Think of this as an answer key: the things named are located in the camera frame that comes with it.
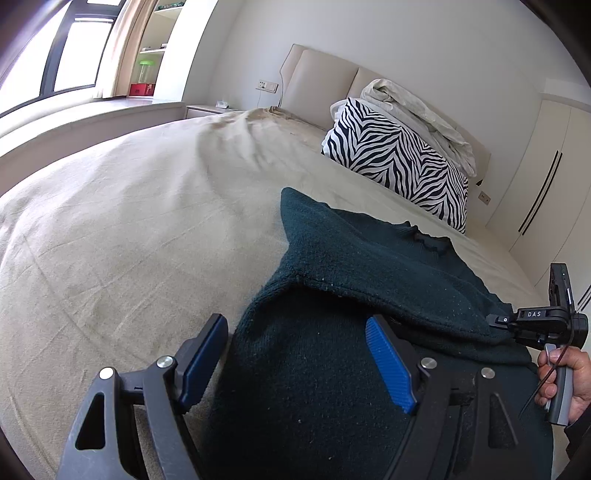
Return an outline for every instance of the shelf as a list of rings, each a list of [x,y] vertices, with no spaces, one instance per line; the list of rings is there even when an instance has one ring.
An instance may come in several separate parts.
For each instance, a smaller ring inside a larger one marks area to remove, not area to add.
[[[166,48],[156,48],[154,50],[144,50],[144,51],[139,51],[138,54],[139,55],[143,55],[145,53],[164,53],[166,51]]]
[[[178,14],[181,12],[181,9],[182,7],[173,7],[165,8],[163,10],[154,10],[154,15],[162,15],[163,17],[176,20],[178,18]]]

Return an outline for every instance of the handheld controller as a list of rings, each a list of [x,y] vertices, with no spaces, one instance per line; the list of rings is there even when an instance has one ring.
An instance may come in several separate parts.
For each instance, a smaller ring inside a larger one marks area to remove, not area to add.
[[[493,328],[511,332],[517,343],[543,350],[549,354],[556,348],[572,345],[581,348],[587,339],[587,316],[576,313],[573,292],[566,264],[550,264],[548,286],[550,306],[519,309],[512,316],[488,315]],[[546,404],[546,419],[566,427],[569,424],[570,402],[573,396],[573,370],[556,368],[556,396]]]

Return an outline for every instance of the dark green sweater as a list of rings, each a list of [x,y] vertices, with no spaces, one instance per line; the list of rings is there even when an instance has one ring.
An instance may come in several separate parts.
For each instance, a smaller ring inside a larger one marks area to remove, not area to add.
[[[421,356],[476,372],[495,365],[518,411],[536,386],[522,346],[487,314],[491,294],[448,238],[281,194],[289,249],[232,338],[203,439],[213,480],[379,479],[408,417],[393,405],[365,345],[365,321],[386,313]],[[522,422],[540,478],[552,432],[532,405]]]

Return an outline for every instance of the sweater sleeve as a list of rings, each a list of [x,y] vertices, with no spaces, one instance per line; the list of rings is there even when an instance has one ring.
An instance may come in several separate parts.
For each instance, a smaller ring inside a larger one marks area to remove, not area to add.
[[[588,436],[591,439],[591,405],[587,407],[587,410],[583,412],[576,422],[564,429],[564,433],[569,439],[566,453],[571,459],[583,442],[583,439]]]

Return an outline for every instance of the folded white blanket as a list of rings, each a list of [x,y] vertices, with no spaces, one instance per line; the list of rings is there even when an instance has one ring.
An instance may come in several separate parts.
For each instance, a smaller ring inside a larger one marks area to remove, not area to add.
[[[472,146],[420,98],[390,80],[378,79],[363,89],[361,99],[414,130],[466,177],[476,176]]]

